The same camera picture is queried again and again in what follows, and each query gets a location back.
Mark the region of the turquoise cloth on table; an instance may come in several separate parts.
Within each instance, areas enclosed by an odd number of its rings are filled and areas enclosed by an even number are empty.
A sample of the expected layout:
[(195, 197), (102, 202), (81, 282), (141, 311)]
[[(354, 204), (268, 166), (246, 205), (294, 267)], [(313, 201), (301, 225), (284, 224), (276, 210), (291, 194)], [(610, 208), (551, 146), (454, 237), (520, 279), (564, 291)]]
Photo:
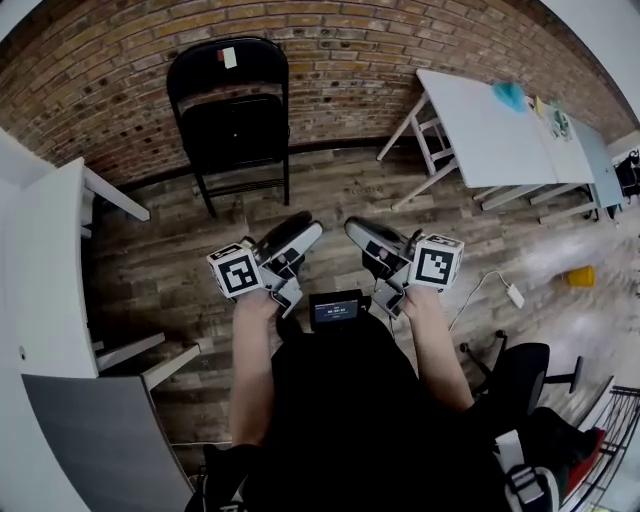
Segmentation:
[(526, 111), (526, 96), (519, 84), (513, 82), (499, 82), (494, 83), (491, 88), (495, 97), (513, 111), (519, 113)]

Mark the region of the person's right forearm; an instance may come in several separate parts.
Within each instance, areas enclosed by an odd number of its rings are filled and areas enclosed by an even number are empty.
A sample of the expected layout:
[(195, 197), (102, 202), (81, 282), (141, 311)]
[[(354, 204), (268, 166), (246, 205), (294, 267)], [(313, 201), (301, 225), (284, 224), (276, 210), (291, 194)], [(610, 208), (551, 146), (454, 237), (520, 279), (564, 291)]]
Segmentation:
[(438, 291), (410, 286), (401, 310), (410, 322), (419, 378), (430, 395), (450, 410), (468, 410), (474, 400), (455, 352)]

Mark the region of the black office chair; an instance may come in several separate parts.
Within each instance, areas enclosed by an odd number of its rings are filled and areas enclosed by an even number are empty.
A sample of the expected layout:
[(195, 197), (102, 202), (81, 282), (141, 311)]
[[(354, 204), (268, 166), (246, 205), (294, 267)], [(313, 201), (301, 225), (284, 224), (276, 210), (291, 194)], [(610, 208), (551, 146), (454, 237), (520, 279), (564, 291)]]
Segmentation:
[(460, 420), (458, 441), (488, 448), (496, 437), (514, 430), (529, 457), (546, 453), (584, 460), (597, 451), (602, 441), (601, 430), (581, 431), (553, 409), (539, 404), (545, 385), (574, 385), (582, 363), (577, 362), (571, 374), (549, 377), (548, 345), (528, 342), (508, 347), (504, 331), (498, 331), (496, 337), (502, 344), (492, 368), (477, 359), (468, 344), (461, 345), (461, 351), (477, 365), (485, 380), (473, 390), (476, 402)]

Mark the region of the person's left forearm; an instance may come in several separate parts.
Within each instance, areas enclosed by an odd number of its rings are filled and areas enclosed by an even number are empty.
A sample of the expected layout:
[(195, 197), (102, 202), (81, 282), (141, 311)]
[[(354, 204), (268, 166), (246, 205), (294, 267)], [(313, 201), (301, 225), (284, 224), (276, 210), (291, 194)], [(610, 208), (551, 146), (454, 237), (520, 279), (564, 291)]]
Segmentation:
[(269, 325), (277, 309), (278, 304), (263, 289), (240, 296), (234, 309), (229, 404), (233, 445), (259, 446), (270, 427), (274, 380)]

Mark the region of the black metal railing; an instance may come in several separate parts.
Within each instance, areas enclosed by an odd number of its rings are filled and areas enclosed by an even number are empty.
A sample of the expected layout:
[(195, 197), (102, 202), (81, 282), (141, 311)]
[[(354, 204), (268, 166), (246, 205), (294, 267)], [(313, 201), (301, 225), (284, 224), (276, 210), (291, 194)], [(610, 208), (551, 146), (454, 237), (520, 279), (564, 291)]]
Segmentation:
[(640, 389), (611, 380), (580, 425), (603, 430), (604, 440), (592, 467), (565, 500), (563, 512), (604, 512), (605, 494), (613, 486), (639, 424)]

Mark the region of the large white table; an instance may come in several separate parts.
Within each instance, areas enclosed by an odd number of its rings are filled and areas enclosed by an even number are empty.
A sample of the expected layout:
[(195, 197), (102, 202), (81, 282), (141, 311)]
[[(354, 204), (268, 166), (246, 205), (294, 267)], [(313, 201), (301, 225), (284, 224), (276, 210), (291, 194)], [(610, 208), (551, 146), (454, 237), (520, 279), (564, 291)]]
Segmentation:
[(428, 176), (396, 201), (392, 210), (399, 210), (455, 169), (469, 188), (516, 186), (526, 194), (558, 182), (531, 111), (514, 111), (482, 82), (421, 68), (416, 76), (423, 92), (377, 159), (383, 160), (405, 130), (411, 129)]

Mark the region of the pale blue table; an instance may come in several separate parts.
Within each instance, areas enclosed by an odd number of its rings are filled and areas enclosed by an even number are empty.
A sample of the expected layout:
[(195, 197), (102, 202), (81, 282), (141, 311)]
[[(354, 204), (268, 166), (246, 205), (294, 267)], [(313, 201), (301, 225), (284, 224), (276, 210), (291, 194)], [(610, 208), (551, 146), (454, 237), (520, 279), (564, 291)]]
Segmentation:
[(594, 177), (594, 182), (588, 185), (591, 201), (597, 210), (604, 210), (607, 217), (614, 220), (621, 209), (623, 195), (603, 137), (594, 128), (573, 117), (570, 121)]

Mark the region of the red box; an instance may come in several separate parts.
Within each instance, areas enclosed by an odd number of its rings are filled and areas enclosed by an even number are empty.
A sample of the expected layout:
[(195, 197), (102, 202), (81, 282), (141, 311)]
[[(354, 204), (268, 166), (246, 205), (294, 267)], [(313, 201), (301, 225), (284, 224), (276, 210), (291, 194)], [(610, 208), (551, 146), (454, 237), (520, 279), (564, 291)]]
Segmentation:
[(588, 473), (594, 467), (598, 455), (600, 453), (601, 446), (604, 442), (606, 431), (600, 428), (592, 428), (590, 433), (596, 435), (596, 444), (591, 454), (584, 461), (577, 463), (572, 466), (569, 470), (569, 480), (567, 486), (567, 493), (564, 498), (565, 501), (569, 499), (569, 497), (576, 491), (579, 485), (584, 481), (587, 477)]

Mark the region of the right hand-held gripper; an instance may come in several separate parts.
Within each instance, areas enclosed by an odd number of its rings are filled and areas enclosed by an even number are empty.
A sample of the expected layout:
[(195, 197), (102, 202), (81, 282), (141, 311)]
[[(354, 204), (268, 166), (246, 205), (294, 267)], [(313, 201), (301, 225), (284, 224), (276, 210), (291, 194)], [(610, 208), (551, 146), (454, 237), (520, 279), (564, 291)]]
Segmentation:
[(409, 287), (440, 292), (449, 289), (459, 273), (461, 241), (424, 233), (408, 238), (386, 224), (359, 216), (349, 217), (344, 230), (363, 250), (363, 264), (376, 280), (373, 301), (391, 318), (401, 313), (400, 303)]

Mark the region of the white desk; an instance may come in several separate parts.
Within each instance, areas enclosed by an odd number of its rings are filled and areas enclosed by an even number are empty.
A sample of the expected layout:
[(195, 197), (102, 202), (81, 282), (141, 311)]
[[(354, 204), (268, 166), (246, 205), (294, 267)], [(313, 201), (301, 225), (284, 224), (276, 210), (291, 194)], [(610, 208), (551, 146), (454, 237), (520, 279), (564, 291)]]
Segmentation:
[(163, 343), (162, 333), (98, 356), (90, 336), (82, 279), (83, 199), (98, 195), (134, 218), (149, 211), (78, 158), (19, 195), (5, 228), (6, 318), (20, 373), (95, 379)]

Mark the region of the black folding chair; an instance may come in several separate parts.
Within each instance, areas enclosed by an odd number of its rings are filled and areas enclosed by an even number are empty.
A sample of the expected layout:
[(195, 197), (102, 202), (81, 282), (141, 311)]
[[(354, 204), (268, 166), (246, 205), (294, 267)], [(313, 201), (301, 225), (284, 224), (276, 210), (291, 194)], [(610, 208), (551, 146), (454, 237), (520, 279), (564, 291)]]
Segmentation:
[[(226, 69), (217, 51), (233, 47), (237, 66)], [(275, 93), (252, 92), (226, 99), (207, 99), (185, 110), (180, 104), (226, 86), (263, 83)], [(211, 217), (215, 197), (281, 186), (290, 204), (289, 63), (275, 43), (239, 36), (204, 42), (179, 54), (169, 67), (166, 90), (184, 151)], [(282, 165), (277, 179), (209, 189), (204, 177), (271, 163)]]

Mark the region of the black chest display device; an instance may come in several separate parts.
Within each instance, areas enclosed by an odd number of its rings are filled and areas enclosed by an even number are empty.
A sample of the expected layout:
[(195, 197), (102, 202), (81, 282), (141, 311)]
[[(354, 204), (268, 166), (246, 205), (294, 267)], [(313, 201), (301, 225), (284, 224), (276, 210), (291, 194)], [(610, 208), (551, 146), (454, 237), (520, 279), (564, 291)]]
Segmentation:
[(317, 333), (345, 329), (354, 325), (370, 307), (371, 298), (359, 289), (311, 294), (311, 330)]

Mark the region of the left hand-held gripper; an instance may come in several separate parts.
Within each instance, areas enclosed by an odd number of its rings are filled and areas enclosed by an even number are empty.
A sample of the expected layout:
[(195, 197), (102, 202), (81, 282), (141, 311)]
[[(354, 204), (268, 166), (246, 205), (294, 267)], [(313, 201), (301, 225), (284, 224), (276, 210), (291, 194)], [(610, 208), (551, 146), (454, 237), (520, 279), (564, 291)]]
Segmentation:
[[(286, 318), (302, 298), (298, 270), (304, 254), (323, 233), (311, 222), (309, 211), (300, 211), (271, 229), (258, 244), (250, 237), (228, 245), (206, 259), (221, 293), (236, 301), (241, 295), (266, 290)], [(273, 250), (269, 256), (265, 250)]]

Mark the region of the person's black clothing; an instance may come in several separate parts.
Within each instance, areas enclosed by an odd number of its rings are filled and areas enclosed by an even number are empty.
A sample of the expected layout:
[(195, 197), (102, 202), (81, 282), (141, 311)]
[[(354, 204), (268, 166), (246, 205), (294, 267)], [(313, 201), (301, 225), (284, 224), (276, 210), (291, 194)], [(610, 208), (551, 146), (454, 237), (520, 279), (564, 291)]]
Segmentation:
[(295, 335), (271, 364), (263, 443), (206, 448), (184, 512), (555, 512), (553, 474), (520, 465), (517, 482), (494, 444), (460, 443), (463, 414), (427, 394), (378, 319)]

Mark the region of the narrow white table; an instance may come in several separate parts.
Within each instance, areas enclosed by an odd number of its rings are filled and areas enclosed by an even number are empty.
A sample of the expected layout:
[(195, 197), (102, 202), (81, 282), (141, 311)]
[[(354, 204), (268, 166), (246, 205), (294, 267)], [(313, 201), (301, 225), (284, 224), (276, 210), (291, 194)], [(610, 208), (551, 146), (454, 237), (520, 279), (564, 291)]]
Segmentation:
[(570, 117), (565, 113), (569, 118), (572, 139), (570, 141), (556, 139), (544, 122), (543, 117), (536, 113), (534, 109), (535, 97), (528, 98), (527, 103), (533, 116), (534, 126), (551, 162), (557, 184), (553, 189), (531, 197), (529, 199), (531, 206), (542, 204), (563, 193), (579, 188), (588, 190), (588, 185), (594, 182), (591, 168), (582, 145), (573, 130)]

